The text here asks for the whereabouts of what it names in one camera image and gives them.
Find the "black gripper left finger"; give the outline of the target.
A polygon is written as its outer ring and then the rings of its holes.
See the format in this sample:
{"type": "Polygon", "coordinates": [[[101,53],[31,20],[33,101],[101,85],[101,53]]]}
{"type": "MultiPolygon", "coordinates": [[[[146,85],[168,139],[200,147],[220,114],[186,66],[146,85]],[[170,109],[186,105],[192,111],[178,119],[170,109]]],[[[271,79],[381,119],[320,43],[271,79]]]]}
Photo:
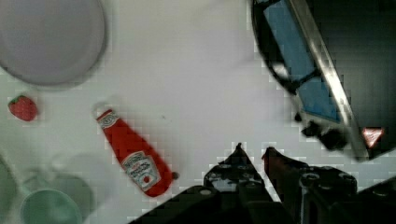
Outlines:
{"type": "Polygon", "coordinates": [[[213,189],[223,203],[273,200],[242,143],[238,143],[226,159],[205,174],[204,187],[213,189]]]}

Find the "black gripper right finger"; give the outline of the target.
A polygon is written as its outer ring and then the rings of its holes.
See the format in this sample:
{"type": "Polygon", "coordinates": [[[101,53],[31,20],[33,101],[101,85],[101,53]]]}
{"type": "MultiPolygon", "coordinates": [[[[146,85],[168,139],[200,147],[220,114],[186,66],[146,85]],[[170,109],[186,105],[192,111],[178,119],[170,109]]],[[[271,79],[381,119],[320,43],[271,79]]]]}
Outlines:
{"type": "Polygon", "coordinates": [[[262,155],[264,172],[283,206],[297,224],[331,224],[335,203],[357,193],[357,180],[331,166],[312,166],[268,147],[262,155]]]}

